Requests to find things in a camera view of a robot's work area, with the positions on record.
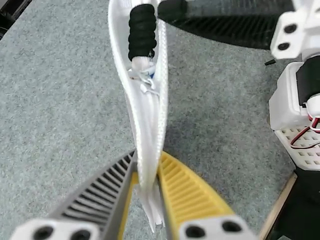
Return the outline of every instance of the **black plastic part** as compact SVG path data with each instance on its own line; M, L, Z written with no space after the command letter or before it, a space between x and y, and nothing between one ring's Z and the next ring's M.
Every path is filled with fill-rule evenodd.
M303 170L296 166L294 172L301 185L304 185L304 195L313 202L320 204L320 171Z
M278 18L288 11L291 0L164 0L158 18L203 38L269 50Z
M279 240L283 236L292 240L318 239L320 205L310 200L306 195L306 190L309 186L318 185L320 179L309 183L302 181L303 178L308 178L309 173L313 171L305 172L305 175L297 177L266 240Z
M134 57L154 57L157 46L155 9L151 4L141 4L130 12L129 54L130 61Z
M287 50L289 47L290 47L290 43L288 43L288 42L284 42L284 43L281 43L278 45L278 49L280 51Z
M203 238L206 235L206 232L202 227L191 225L185 230L185 235L188 238L199 239Z
M275 64L275 63L276 63L276 60L272 59L270 61L265 62L264 65L268 66L268 65Z
M70 240L89 240L90 239L90 232L87 230L79 230L72 234Z
M222 224L222 228L225 232L228 232L228 233L237 233L242 231L241 226L238 223L233 221L225 221Z
M51 226L43 226L33 234L33 240L46 240L53 232L54 229Z
M294 23L294 24L290 24L290 25L284 27L284 32L285 32L286 34L292 34L292 33L294 33L296 30L297 30L297 24L295 24L295 23Z
M320 56L309 58L296 72L300 106L320 93Z

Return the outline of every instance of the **white wire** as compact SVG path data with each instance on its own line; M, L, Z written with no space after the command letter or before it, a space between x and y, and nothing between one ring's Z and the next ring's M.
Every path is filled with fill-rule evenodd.
M318 118L318 117L315 117L315 116L312 116L312 115L310 114L307 103L305 104L305 107L306 107L306 111L307 111L308 115L312 118L312 121L311 121L311 123L310 123L310 129L311 129L312 131L316 132L317 134L319 134L319 133L320 133L320 128L313 127L315 121L316 121L317 119L319 119L319 118Z

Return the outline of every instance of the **white cord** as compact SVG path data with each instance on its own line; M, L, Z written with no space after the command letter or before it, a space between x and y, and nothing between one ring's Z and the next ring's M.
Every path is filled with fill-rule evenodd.
M320 134L320 128L313 127L314 124L315 124L315 122L317 121L317 119L319 119L319 116L312 116L312 115L310 114L310 111L309 111L309 109L308 109L308 104L307 104L307 103L305 104L305 107L306 107L306 111L307 111L308 115L312 118L311 123L310 123L310 126L309 126L310 129L311 129L312 131L316 132L317 134Z

